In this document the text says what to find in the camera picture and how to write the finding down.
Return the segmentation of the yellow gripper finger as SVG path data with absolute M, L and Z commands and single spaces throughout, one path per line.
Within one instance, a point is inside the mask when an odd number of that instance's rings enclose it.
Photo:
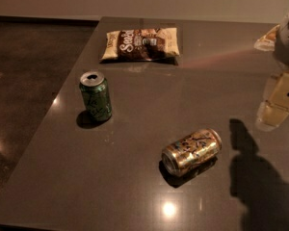
M 280 25 L 276 25 L 270 31 L 268 31 L 265 35 L 259 38 L 255 44 L 254 48 L 260 51 L 274 51 L 276 46 L 276 35 L 279 30 Z
M 289 69 L 273 74 L 264 89 L 256 116 L 258 129 L 275 130 L 289 116 Z

